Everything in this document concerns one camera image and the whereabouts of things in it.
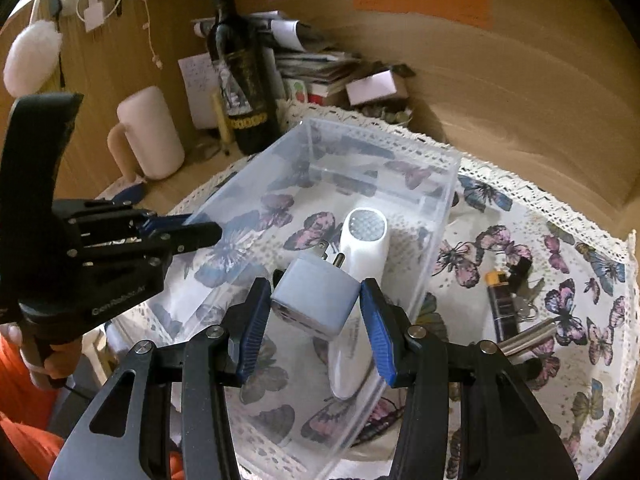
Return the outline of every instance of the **wine bottle label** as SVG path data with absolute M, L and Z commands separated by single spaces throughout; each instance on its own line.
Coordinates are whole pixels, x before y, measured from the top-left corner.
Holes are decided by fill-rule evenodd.
M 229 118 L 229 122 L 231 122 L 231 126 L 235 130 L 244 130 L 246 128 L 253 128 L 258 124 L 262 124 L 267 122 L 269 116 L 267 112 L 262 112 L 261 114 L 257 114 L 251 117 L 244 117 L 242 119 L 234 119 Z
M 254 53 L 240 50 L 220 62 L 220 88 L 226 113 L 235 129 L 251 128 L 267 121 L 264 91 Z

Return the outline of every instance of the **wine bottle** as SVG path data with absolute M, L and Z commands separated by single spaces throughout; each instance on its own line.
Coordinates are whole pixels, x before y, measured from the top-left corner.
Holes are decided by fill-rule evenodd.
M 207 36 L 207 48 L 219 67 L 220 88 L 240 151 L 258 153 L 279 135 L 262 51 L 253 26 L 236 12 L 234 0 L 213 0 L 218 23 Z

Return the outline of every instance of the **lace trim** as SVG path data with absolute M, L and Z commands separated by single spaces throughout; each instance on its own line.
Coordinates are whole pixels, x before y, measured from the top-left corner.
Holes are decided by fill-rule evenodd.
M 606 456 L 624 431 L 631 413 L 631 393 L 636 387 L 638 363 L 640 361 L 640 307 L 638 305 L 638 260 L 635 256 L 636 231 L 632 231 L 627 239 L 629 257 L 625 262 L 626 296 L 625 336 L 622 341 L 622 362 L 620 385 L 618 386 L 618 403 L 614 410 L 612 428 L 615 430 L 607 439 L 604 447 Z
M 450 147 L 448 144 L 437 142 L 424 134 L 411 132 L 404 126 L 387 124 L 379 119 L 365 117 L 359 112 L 350 112 L 336 107 L 321 107 L 297 101 L 279 101 L 278 111 L 282 117 L 280 123 L 284 127 L 284 131 L 289 130 L 304 118 L 315 117 L 367 128 L 373 127 L 408 139 L 421 140 L 431 146 Z M 550 193 L 542 191 L 534 183 L 522 180 L 516 174 L 502 170 L 490 162 L 479 160 L 468 153 L 463 152 L 463 155 L 460 174 L 489 184 L 512 200 L 540 213 L 562 230 L 580 238 L 584 243 L 615 261 L 626 262 L 629 255 L 633 253 L 633 251 L 630 253 L 628 243 L 603 231 L 583 214 L 574 211 Z
M 233 162 L 226 170 L 220 171 L 205 182 L 199 188 L 196 188 L 189 196 L 183 199 L 176 207 L 169 211 L 169 215 L 184 215 L 195 212 L 201 205 L 203 205 L 207 198 L 211 196 L 213 190 L 219 186 L 219 184 L 225 180 L 234 171 L 240 171 L 247 165 L 248 158 L 244 157 L 236 162 Z

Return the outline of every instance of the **orange clothing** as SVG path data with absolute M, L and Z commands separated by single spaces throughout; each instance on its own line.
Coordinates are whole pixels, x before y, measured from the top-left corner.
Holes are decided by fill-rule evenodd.
M 40 480 L 47 480 L 63 440 L 44 428 L 56 392 L 31 384 L 19 350 L 0 336 L 0 426 L 11 444 Z M 171 456 L 172 480 L 184 480 L 182 459 Z

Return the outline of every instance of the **transparent storage box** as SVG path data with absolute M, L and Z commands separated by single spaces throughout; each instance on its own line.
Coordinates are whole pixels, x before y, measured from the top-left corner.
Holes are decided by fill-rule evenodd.
M 213 248 L 174 258 L 165 292 L 150 300 L 186 340 L 318 240 L 338 251 L 342 222 L 356 207 L 386 217 L 390 249 L 381 288 L 417 317 L 426 293 L 461 154 L 418 140 L 322 120 L 304 120 L 227 182 L 188 222 L 223 227 Z M 271 313 L 257 369 L 226 400 L 239 463 L 264 480 L 325 478 L 380 400 L 372 362 L 348 400 L 329 386 L 326 345 Z

